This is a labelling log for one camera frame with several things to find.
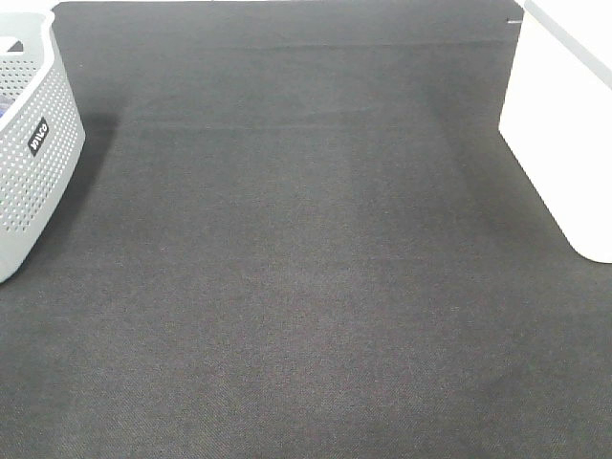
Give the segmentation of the grey perforated laundry basket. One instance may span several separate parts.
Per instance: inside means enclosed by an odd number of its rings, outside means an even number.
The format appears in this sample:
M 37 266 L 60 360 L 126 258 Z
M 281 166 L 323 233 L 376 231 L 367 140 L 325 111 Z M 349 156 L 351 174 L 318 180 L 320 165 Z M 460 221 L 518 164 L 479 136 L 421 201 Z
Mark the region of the grey perforated laundry basket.
M 75 171 L 85 132 L 52 11 L 2 10 L 1 278 L 22 265 Z

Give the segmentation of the white plastic storage box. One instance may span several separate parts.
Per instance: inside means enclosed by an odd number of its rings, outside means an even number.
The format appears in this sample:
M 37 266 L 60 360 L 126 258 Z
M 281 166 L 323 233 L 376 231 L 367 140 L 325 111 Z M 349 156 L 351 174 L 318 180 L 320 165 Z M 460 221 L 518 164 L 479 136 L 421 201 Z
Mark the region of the white plastic storage box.
M 611 261 L 611 4 L 524 1 L 499 132 L 569 245 Z

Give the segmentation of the black table mat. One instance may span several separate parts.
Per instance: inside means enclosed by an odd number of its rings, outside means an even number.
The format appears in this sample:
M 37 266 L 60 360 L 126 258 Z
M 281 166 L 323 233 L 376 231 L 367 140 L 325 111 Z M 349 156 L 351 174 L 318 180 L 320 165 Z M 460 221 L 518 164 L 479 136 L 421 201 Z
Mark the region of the black table mat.
M 607 458 L 611 270 L 502 141 L 512 1 L 67 3 L 5 458 Z

